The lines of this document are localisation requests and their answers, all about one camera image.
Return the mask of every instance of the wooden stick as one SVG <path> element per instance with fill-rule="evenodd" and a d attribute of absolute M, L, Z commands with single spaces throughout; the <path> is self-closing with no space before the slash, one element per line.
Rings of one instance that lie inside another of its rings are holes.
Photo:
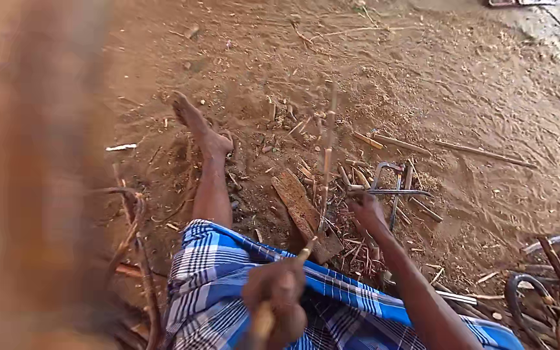
<path fill-rule="evenodd" d="M 444 141 L 434 141 L 434 143 L 438 146 L 441 146 L 441 147 L 451 148 L 451 149 L 455 149 L 457 151 L 465 151 L 465 152 L 475 153 L 476 155 L 482 155 L 482 156 L 498 159 L 500 161 L 506 161 L 507 163 L 512 163 L 512 164 L 516 164 L 516 165 L 520 165 L 520 166 L 525 166 L 525 167 L 531 168 L 531 169 L 537 169 L 537 165 L 535 165 L 535 164 L 527 163 L 525 161 L 521 161 L 521 160 L 518 160 L 518 159 L 513 159 L 513 158 L 497 155 L 496 153 L 486 152 L 486 151 L 482 151 L 480 149 L 470 148 L 470 147 L 465 147 L 465 146 L 457 146 L 457 145 L 453 145 L 452 143 L 448 143 L 448 142 L 444 142 Z"/>
<path fill-rule="evenodd" d="M 368 137 L 362 135 L 358 131 L 354 131 L 354 136 L 355 136 L 355 138 L 357 138 L 359 140 L 362 140 L 362 141 L 370 144 L 371 146 L 373 146 L 377 149 L 382 149 L 384 147 L 381 143 L 377 142 L 376 140 L 374 140 L 372 138 L 368 138 Z"/>
<path fill-rule="evenodd" d="M 387 136 L 383 136 L 383 135 L 380 135 L 380 134 L 374 134 L 373 139 L 375 139 L 376 141 L 379 141 L 381 143 L 389 143 L 391 145 L 395 145 L 395 146 L 398 146 L 398 147 L 403 147 L 403 148 L 406 148 L 406 149 L 410 149 L 411 151 L 422 153 L 422 154 L 430 156 L 430 157 L 432 156 L 431 152 L 429 152 L 428 150 L 426 150 L 422 147 L 414 146 L 411 143 L 399 141 L 398 139 L 395 139 L 395 138 L 389 138 Z"/>
<path fill-rule="evenodd" d="M 418 206 L 418 208 L 422 209 L 427 215 L 429 215 L 436 222 L 442 222 L 442 217 L 440 217 L 438 214 L 431 211 L 431 209 L 427 208 L 427 206 L 424 205 L 423 203 L 420 203 L 418 201 L 418 199 L 412 197 L 412 198 L 409 199 L 409 202 L 416 204 L 416 206 Z"/>
<path fill-rule="evenodd" d="M 148 336 L 148 345 L 146 350 L 156 350 L 161 338 L 161 318 L 159 311 L 159 303 L 155 292 L 155 284 L 152 279 L 151 268 L 148 264 L 148 256 L 146 248 L 144 248 L 144 239 L 139 232 L 136 234 L 136 251 L 139 260 L 139 268 L 142 271 L 142 285 L 144 286 L 144 297 L 148 304 L 148 316 L 151 320 L 151 332 Z"/>
<path fill-rule="evenodd" d="M 345 163 L 351 166 L 362 166 L 362 168 L 369 168 L 369 165 L 367 163 L 361 162 L 361 161 L 352 161 L 351 159 L 345 159 Z"/>
<path fill-rule="evenodd" d="M 343 183 L 345 185 L 349 186 L 352 184 L 351 182 L 349 182 L 349 177 L 347 176 L 345 168 L 343 168 L 342 164 L 340 163 L 338 163 L 338 172 L 340 173 L 340 177 L 341 179 L 343 179 Z"/>

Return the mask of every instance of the sandy floor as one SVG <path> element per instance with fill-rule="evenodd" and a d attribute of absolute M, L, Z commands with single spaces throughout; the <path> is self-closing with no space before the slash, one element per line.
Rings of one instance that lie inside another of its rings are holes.
<path fill-rule="evenodd" d="M 326 81 L 334 80 L 338 159 L 375 165 L 413 158 L 421 176 L 437 179 L 431 184 L 436 199 L 427 203 L 444 221 L 433 222 L 403 200 L 411 225 L 399 223 L 395 230 L 424 274 L 437 273 L 425 264 L 441 265 L 443 283 L 455 291 L 501 293 L 504 274 L 476 281 L 516 266 L 519 248 L 533 236 L 560 234 L 560 53 L 549 41 L 496 21 L 477 3 L 422 3 L 370 1 L 367 16 L 341 0 L 115 2 L 105 46 L 105 104 L 117 123 L 108 146 L 138 148 L 110 153 L 106 163 L 121 162 L 131 186 L 150 198 L 146 232 L 154 268 L 167 273 L 180 241 L 162 221 L 185 201 L 167 222 L 179 228 L 187 223 L 186 201 L 200 173 L 187 130 L 164 103 L 169 93 L 177 88 L 198 104 L 204 99 L 200 109 L 238 140 L 229 165 L 243 186 L 231 188 L 239 201 L 235 229 L 256 237 L 258 228 L 264 243 L 295 251 L 303 243 L 271 177 L 286 168 L 297 172 L 299 158 L 316 168 L 315 148 L 322 141 L 314 123 L 296 137 L 286 137 L 281 125 L 268 129 L 268 101 L 277 103 L 280 124 L 287 104 L 297 120 L 305 120 L 326 109 Z M 300 39 L 292 22 L 312 44 Z M 328 35 L 365 27 L 378 29 Z M 188 39 L 193 28 L 198 31 Z M 434 156 L 394 146 L 377 150 L 351 136 L 374 130 Z M 261 152 L 277 139 L 275 151 Z M 539 169 L 442 149 L 435 139 L 525 159 Z M 331 221 L 344 238 L 358 237 L 342 192 L 336 189 L 332 198 Z M 108 217 L 116 216 L 119 205 L 110 203 Z M 113 221 L 107 226 L 121 231 L 121 216 Z M 329 266 L 370 283 L 362 255 L 354 263 L 337 257 Z"/>

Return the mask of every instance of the bamboo stick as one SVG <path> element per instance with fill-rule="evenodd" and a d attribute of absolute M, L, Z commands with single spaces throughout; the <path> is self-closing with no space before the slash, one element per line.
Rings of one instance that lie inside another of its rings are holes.
<path fill-rule="evenodd" d="M 371 146 L 377 148 L 377 149 L 382 149 L 384 147 L 384 145 L 382 145 L 381 143 L 377 142 L 376 140 L 372 139 L 372 138 L 368 138 L 364 135 L 362 135 L 361 133 L 354 131 L 354 136 L 357 139 L 360 139 L 368 144 L 370 144 Z"/>
<path fill-rule="evenodd" d="M 403 147 L 405 149 L 410 149 L 411 151 L 422 153 L 422 154 L 430 156 L 430 157 L 432 156 L 431 152 L 429 152 L 428 150 L 426 150 L 422 147 L 412 145 L 411 143 L 399 141 L 398 139 L 395 139 L 395 138 L 389 138 L 387 136 L 383 136 L 383 135 L 380 135 L 380 134 L 374 134 L 373 139 L 376 140 L 377 142 L 389 143 L 391 145 L 395 145 L 395 146 L 398 146 L 398 147 Z"/>
<path fill-rule="evenodd" d="M 434 143 L 438 146 L 441 146 L 441 147 L 455 149 L 457 151 L 465 151 L 465 152 L 475 153 L 476 155 L 482 155 L 482 156 L 498 159 L 500 161 L 506 161 L 507 163 L 512 163 L 512 164 L 516 164 L 516 165 L 519 165 L 519 166 L 525 166 L 525 167 L 531 168 L 531 169 L 537 169 L 537 165 L 535 165 L 535 164 L 531 164 L 531 163 L 528 163 L 528 162 L 525 162 L 525 161 L 522 161 L 522 160 L 518 160 L 518 159 L 513 159 L 513 158 L 497 155 L 496 153 L 486 152 L 486 151 L 482 151 L 480 149 L 466 147 L 466 146 L 457 146 L 457 145 L 453 145 L 452 143 L 448 143 L 448 142 L 444 142 L 444 141 L 434 141 Z"/>

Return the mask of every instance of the cut bamboo piece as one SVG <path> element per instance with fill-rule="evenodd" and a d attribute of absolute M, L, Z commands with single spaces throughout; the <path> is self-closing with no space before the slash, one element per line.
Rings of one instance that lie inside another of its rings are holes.
<path fill-rule="evenodd" d="M 359 185 L 362 185 L 362 187 L 364 187 L 364 189 L 371 188 L 371 184 L 368 183 L 367 177 L 364 176 L 364 174 L 362 174 L 362 171 L 356 169 L 355 172 L 356 172 L 356 182 Z"/>
<path fill-rule="evenodd" d="M 431 209 L 427 208 L 427 206 L 424 205 L 423 203 L 420 203 L 416 198 L 410 198 L 409 202 L 416 204 L 416 206 L 418 206 L 418 208 L 420 208 L 422 211 L 424 211 L 427 215 L 429 215 L 436 222 L 442 222 L 442 220 L 443 220 L 442 217 L 440 217 L 438 214 L 431 211 Z"/>
<path fill-rule="evenodd" d="M 361 133 L 354 131 L 354 136 L 357 139 L 360 139 L 368 144 L 370 144 L 371 146 L 377 148 L 377 149 L 382 149 L 384 147 L 384 145 L 382 145 L 381 143 L 377 142 L 376 140 L 372 139 L 372 138 L 368 138 L 364 135 L 362 135 Z"/>
<path fill-rule="evenodd" d="M 343 179 L 343 183 L 345 185 L 349 186 L 352 184 L 351 182 L 349 182 L 349 177 L 347 176 L 345 168 L 343 168 L 343 166 L 340 163 L 338 163 L 338 172 L 340 173 L 340 177 L 341 179 Z"/>
<path fill-rule="evenodd" d="M 373 138 L 376 141 L 379 141 L 379 142 L 382 142 L 382 143 L 389 143 L 391 145 L 395 145 L 395 146 L 398 146 L 398 147 L 403 147 L 405 149 L 410 149 L 411 151 L 422 153 L 422 154 L 430 156 L 430 157 L 432 156 L 431 152 L 429 152 L 428 150 L 426 150 L 422 147 L 412 145 L 411 143 L 399 141 L 398 139 L 395 139 L 395 138 L 389 138 L 387 136 L 383 136 L 383 135 L 380 135 L 380 134 L 374 134 Z"/>
<path fill-rule="evenodd" d="M 452 143 L 448 143 L 448 142 L 444 142 L 444 141 L 434 141 L 434 143 L 438 146 L 441 146 L 441 147 L 455 149 L 457 151 L 465 151 L 465 152 L 475 153 L 476 155 L 482 155 L 482 156 L 498 159 L 500 161 L 506 161 L 507 163 L 512 163 L 512 164 L 516 164 L 516 165 L 520 165 L 520 166 L 525 166 L 525 167 L 531 168 L 531 169 L 537 169 L 537 165 L 535 165 L 535 164 L 531 164 L 531 163 L 528 163 L 528 162 L 525 162 L 525 161 L 522 161 L 522 160 L 518 160 L 518 159 L 513 159 L 513 158 L 497 155 L 496 153 L 486 152 L 486 151 L 482 151 L 480 149 L 470 148 L 470 147 L 466 147 L 466 146 L 457 146 L 457 145 L 453 145 Z"/>
<path fill-rule="evenodd" d="M 352 161 L 351 159 L 345 159 L 345 163 L 351 166 L 362 166 L 362 168 L 368 169 L 368 164 L 361 161 Z"/>

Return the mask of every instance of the bare foot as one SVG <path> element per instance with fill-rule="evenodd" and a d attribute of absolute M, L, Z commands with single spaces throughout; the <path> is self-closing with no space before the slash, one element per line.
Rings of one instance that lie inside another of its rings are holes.
<path fill-rule="evenodd" d="M 174 103 L 172 104 L 174 113 L 181 123 L 187 125 L 192 132 L 193 139 L 195 139 L 200 147 L 203 157 L 225 157 L 233 150 L 233 142 L 214 132 L 202 116 L 202 113 L 187 100 L 185 95 L 178 91 L 175 91 L 175 94 Z"/>

